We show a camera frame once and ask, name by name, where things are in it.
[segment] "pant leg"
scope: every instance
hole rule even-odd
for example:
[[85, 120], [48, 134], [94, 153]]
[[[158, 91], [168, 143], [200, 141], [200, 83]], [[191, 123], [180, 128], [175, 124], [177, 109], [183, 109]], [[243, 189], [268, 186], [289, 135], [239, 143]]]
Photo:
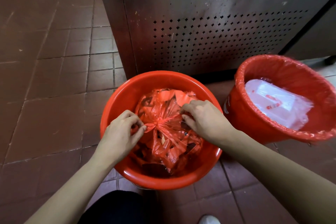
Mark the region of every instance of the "pant leg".
[[144, 200], [131, 191], [115, 190], [96, 201], [78, 224], [147, 224]]

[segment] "metal panel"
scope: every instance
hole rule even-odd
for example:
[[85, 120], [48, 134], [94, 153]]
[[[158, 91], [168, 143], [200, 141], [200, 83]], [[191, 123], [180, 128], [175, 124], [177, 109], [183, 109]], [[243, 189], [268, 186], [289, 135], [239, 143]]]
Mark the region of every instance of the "metal panel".
[[278, 53], [328, 0], [124, 0], [139, 73], [199, 74]]
[[336, 5], [333, 5], [285, 55], [298, 60], [336, 55]]
[[123, 0], [103, 0], [126, 77], [137, 75]]

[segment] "white plastic bag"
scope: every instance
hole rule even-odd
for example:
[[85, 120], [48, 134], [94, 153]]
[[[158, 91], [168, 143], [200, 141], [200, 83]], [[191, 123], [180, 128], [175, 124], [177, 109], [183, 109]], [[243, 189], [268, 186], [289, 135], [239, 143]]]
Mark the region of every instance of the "white plastic bag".
[[280, 125], [299, 130], [308, 122], [313, 107], [309, 99], [258, 79], [248, 81], [245, 90], [254, 105]]

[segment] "tile floor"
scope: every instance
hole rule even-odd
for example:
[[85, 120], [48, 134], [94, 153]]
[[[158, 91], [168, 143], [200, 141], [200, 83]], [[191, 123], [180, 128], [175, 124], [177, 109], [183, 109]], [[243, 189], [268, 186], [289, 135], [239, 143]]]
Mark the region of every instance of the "tile floor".
[[[125, 73], [102, 0], [0, 0], [0, 222], [23, 223], [93, 154], [103, 107]], [[336, 66], [305, 61], [336, 85]], [[233, 81], [207, 85], [223, 104]], [[336, 183], [336, 140], [268, 145]], [[121, 189], [115, 170], [89, 206]], [[199, 182], [158, 191], [161, 223], [295, 223], [240, 164], [222, 155]]]

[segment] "shoe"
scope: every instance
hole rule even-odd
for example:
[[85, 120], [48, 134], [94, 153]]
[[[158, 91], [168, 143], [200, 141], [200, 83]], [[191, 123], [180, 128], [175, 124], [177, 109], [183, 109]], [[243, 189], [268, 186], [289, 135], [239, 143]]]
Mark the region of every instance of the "shoe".
[[221, 224], [219, 220], [212, 215], [204, 215], [198, 222], [198, 224]]

